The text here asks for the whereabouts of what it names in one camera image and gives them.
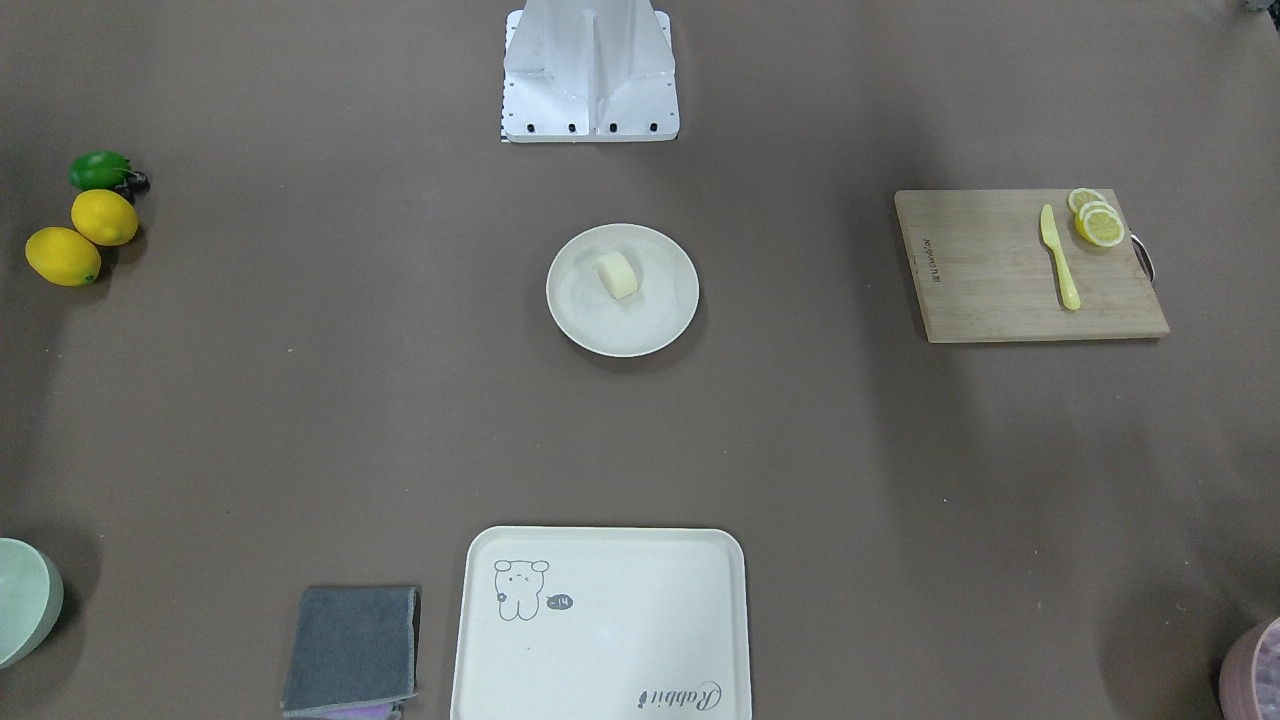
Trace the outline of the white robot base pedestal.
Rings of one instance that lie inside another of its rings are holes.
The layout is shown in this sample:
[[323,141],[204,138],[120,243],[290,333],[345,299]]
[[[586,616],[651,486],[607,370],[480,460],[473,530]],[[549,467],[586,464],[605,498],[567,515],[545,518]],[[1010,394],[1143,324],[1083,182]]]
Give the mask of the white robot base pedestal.
[[678,137],[672,23],[649,1],[527,1],[504,23],[500,140]]

